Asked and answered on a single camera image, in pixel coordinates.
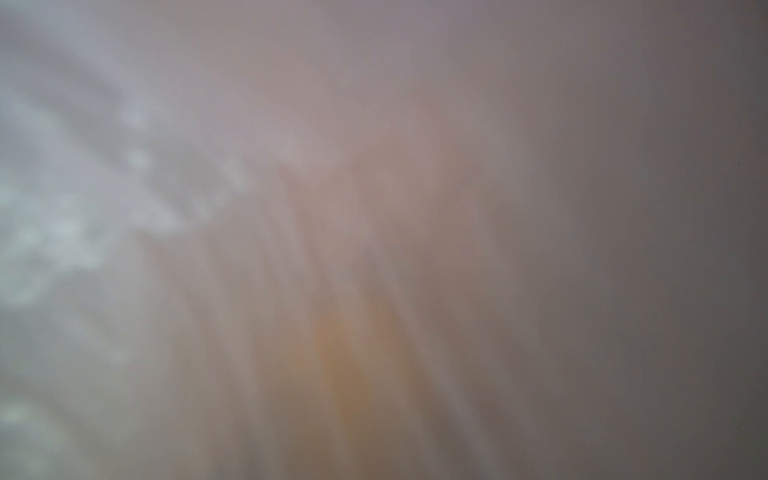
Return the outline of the pink plastic bag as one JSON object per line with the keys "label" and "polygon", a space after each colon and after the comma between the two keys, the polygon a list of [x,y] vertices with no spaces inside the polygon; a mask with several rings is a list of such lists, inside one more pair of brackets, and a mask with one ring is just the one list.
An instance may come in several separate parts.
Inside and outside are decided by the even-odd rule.
{"label": "pink plastic bag", "polygon": [[763,479],[763,1],[5,1],[5,479]]}

